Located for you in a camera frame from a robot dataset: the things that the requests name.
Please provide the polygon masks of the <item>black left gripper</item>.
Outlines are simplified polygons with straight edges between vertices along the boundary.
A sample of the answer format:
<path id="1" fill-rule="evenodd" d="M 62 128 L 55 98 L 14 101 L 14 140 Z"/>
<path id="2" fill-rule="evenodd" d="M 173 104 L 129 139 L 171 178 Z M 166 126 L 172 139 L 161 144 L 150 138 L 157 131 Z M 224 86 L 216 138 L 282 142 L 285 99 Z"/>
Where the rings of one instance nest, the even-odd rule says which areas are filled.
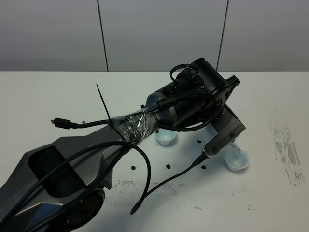
<path id="1" fill-rule="evenodd" d="M 225 98 L 223 99 L 224 104 L 221 106 L 219 114 L 211 122 L 211 125 L 218 133 L 226 132 L 227 135 L 240 135 L 246 127 L 226 103 L 233 90 L 240 84 L 240 80 L 233 75 L 227 78 L 226 81 L 228 91 L 225 93 Z"/>

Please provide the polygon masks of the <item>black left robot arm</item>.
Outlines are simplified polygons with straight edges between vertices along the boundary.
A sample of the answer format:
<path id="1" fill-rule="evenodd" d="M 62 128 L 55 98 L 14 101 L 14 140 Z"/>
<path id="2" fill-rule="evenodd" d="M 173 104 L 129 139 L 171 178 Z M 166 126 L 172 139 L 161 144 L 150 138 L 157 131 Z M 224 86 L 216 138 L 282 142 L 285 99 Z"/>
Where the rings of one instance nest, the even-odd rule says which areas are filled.
<path id="1" fill-rule="evenodd" d="M 240 84 L 224 79 L 205 59 L 174 67 L 178 75 L 150 94 L 141 109 L 106 120 L 77 124 L 55 118 L 63 129 L 100 126 L 86 136 L 61 137 L 25 153 L 0 189 L 3 232 L 69 232 L 87 224 L 112 187 L 116 163 L 153 133 L 192 132 L 211 125 L 217 135 L 193 166 L 233 142 L 245 126 L 226 101 Z"/>

